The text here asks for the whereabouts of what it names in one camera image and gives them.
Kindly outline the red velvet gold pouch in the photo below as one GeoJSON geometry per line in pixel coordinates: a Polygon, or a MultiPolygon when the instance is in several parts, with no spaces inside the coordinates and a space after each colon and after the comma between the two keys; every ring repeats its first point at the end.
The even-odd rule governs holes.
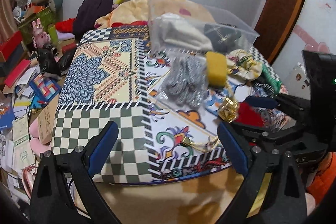
{"type": "Polygon", "coordinates": [[[259,113],[245,102],[237,102],[234,98],[224,97],[218,108],[218,116],[225,122],[241,123],[248,126],[264,127],[259,113]]]}

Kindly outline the white soft cloth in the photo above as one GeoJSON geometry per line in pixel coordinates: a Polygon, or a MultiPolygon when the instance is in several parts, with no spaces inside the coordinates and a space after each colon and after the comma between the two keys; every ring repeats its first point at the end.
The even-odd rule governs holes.
{"type": "Polygon", "coordinates": [[[172,13],[158,16],[157,34],[160,42],[173,48],[191,51],[212,51],[211,40],[187,19],[172,13]]]}

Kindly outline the black chain-trimmed pouch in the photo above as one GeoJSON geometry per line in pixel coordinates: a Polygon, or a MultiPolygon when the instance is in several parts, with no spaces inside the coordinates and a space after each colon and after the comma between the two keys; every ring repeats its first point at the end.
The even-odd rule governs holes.
{"type": "Polygon", "coordinates": [[[239,49],[240,31],[223,25],[205,24],[204,34],[209,38],[214,52],[227,54],[239,49]]]}

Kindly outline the green striped fabric item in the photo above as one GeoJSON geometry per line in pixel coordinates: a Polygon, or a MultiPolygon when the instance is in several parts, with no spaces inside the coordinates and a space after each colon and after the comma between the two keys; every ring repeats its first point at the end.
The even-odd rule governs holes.
{"type": "Polygon", "coordinates": [[[269,97],[273,98],[279,94],[282,82],[275,79],[267,66],[263,64],[261,75],[252,81],[252,85],[254,87],[262,88],[269,97]]]}

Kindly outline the floral fabric scrunchie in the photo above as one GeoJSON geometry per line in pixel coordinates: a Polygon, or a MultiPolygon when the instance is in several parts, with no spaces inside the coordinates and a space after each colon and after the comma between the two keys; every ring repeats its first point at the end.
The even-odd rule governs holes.
{"type": "Polygon", "coordinates": [[[242,49],[234,50],[226,56],[227,73],[247,81],[253,81],[261,76],[263,64],[242,49]]]}

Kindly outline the yellow sponge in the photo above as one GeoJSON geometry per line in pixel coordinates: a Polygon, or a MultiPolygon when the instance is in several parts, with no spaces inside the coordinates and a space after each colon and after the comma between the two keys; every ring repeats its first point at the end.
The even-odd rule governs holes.
{"type": "Polygon", "coordinates": [[[225,87],[227,82],[227,60],[226,57],[217,52],[206,53],[207,78],[209,85],[217,88],[225,87]]]}

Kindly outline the patterned checkered tablecloth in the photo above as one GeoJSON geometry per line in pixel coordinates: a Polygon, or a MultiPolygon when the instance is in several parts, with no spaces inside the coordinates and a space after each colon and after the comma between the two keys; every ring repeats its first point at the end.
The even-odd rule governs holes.
{"type": "Polygon", "coordinates": [[[155,96],[170,59],[168,51],[151,53],[147,26],[85,33],[59,95],[52,151],[84,146],[114,121],[118,137],[96,182],[160,184],[228,168],[215,141],[215,113],[228,90],[209,88],[198,109],[162,104],[155,96]]]}

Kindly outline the colourful blue pencil case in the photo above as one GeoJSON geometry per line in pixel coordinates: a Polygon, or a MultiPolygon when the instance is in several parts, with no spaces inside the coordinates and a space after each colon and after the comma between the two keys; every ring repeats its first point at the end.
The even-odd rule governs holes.
{"type": "Polygon", "coordinates": [[[57,82],[42,74],[38,74],[29,82],[38,98],[43,102],[51,102],[61,91],[57,82]]]}

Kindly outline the black plastic bag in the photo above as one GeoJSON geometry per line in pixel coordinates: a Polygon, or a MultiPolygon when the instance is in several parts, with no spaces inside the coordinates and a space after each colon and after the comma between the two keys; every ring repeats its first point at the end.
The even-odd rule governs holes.
{"type": "Polygon", "coordinates": [[[66,75],[72,60],[74,58],[76,48],[67,51],[58,61],[55,60],[53,54],[45,49],[38,49],[38,62],[41,70],[41,74],[44,77],[53,78],[56,80],[61,79],[63,75],[66,75]]]}

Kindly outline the clear plastic storage box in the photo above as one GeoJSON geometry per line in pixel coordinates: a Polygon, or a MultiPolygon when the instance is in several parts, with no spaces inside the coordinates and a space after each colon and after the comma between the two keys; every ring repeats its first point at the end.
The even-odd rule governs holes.
{"type": "MultiPolygon", "coordinates": [[[[204,7],[209,10],[211,15],[214,18],[214,22],[203,22],[196,19],[187,19],[192,25],[194,25],[200,32],[204,33],[204,26],[205,24],[217,24],[217,25],[223,25],[228,28],[233,28],[234,30],[241,32],[241,38],[239,39],[239,49],[249,51],[250,48],[253,46],[255,40],[259,37],[259,34],[252,29],[248,24],[246,24],[244,21],[242,21],[240,18],[238,18],[236,15],[234,15],[232,12],[225,10],[225,9],[219,9],[213,6],[206,6],[204,7]]],[[[150,42],[151,42],[151,52],[157,53],[160,51],[191,51],[191,50],[184,50],[181,48],[173,48],[169,47],[169,45],[163,44],[163,42],[160,42],[158,39],[158,32],[157,32],[157,22],[156,18],[153,18],[151,20],[148,20],[148,27],[149,27],[149,36],[150,36],[150,42]]]]}

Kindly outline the red thermos bottle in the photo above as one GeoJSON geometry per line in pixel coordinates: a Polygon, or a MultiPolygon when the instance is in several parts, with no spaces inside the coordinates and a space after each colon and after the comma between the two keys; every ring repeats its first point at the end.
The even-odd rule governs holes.
{"type": "Polygon", "coordinates": [[[75,42],[67,44],[65,46],[62,47],[62,54],[66,54],[67,52],[71,51],[71,50],[75,50],[77,48],[77,44],[75,42]]]}

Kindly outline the red gift box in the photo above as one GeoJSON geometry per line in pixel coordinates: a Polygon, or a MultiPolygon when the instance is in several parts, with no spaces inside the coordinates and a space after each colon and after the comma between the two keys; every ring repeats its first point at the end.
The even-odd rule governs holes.
{"type": "Polygon", "coordinates": [[[22,42],[23,37],[20,31],[15,32],[9,39],[1,44],[0,62],[5,63],[17,46],[22,42]]]}

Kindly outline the pink rabbit figurine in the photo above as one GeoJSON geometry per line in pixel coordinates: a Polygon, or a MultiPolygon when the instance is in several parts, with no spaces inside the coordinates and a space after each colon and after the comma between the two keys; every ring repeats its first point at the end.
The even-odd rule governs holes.
{"type": "Polygon", "coordinates": [[[43,48],[44,45],[49,44],[50,37],[43,29],[41,19],[37,18],[32,22],[33,26],[33,44],[35,48],[43,48]]]}

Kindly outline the green bottle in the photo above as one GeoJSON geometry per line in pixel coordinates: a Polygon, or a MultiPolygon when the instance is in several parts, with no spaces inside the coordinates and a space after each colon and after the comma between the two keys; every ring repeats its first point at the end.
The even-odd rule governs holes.
{"type": "Polygon", "coordinates": [[[59,38],[54,24],[48,26],[50,41],[54,46],[58,46],[59,38]]]}

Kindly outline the dark purple jacket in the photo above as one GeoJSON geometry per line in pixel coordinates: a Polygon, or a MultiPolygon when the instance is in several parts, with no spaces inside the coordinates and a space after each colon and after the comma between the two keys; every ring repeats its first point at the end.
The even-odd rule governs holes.
{"type": "Polygon", "coordinates": [[[84,0],[73,21],[72,34],[80,41],[83,35],[94,30],[98,18],[112,11],[113,0],[84,0]]]}

